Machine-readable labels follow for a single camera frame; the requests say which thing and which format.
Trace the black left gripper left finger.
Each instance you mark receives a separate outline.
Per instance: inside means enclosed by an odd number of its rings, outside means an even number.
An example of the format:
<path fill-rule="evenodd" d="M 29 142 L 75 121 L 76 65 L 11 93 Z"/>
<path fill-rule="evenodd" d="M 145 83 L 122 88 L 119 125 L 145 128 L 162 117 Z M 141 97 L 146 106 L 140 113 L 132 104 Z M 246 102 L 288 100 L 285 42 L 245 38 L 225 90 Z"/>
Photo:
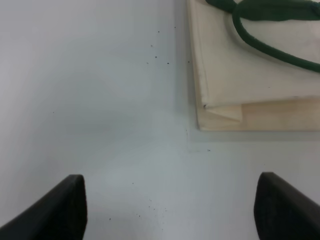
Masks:
<path fill-rule="evenodd" d="M 85 179 L 71 174 L 0 227 L 2 240 L 82 240 L 88 222 Z"/>

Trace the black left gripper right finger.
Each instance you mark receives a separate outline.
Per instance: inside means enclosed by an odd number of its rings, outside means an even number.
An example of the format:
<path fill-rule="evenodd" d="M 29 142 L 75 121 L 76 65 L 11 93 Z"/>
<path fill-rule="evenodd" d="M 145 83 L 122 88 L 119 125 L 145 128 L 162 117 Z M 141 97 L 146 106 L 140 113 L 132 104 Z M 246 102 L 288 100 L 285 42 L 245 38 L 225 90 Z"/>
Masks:
<path fill-rule="evenodd" d="M 320 238 L 320 205 L 273 172 L 259 176 L 253 215 L 261 240 Z"/>

